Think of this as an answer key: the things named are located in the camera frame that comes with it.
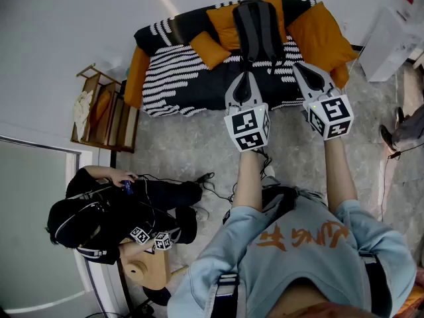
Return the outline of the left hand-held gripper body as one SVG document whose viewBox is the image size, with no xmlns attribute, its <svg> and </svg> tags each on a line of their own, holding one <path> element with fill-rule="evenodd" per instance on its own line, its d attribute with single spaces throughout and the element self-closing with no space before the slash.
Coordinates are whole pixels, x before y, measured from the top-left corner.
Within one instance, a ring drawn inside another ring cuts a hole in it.
<svg viewBox="0 0 424 318">
<path fill-rule="evenodd" d="M 254 150 L 268 144 L 270 118 L 268 105 L 256 107 L 229 107 L 224 117 L 229 136 L 239 152 Z"/>
</svg>

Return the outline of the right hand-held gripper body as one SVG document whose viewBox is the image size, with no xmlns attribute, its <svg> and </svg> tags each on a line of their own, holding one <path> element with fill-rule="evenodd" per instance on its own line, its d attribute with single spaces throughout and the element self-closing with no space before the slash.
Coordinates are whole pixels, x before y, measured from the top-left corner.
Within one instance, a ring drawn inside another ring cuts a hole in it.
<svg viewBox="0 0 424 318">
<path fill-rule="evenodd" d="M 354 115 L 348 97 L 340 92 L 302 93 L 304 117 L 323 140 L 349 133 Z"/>
</svg>

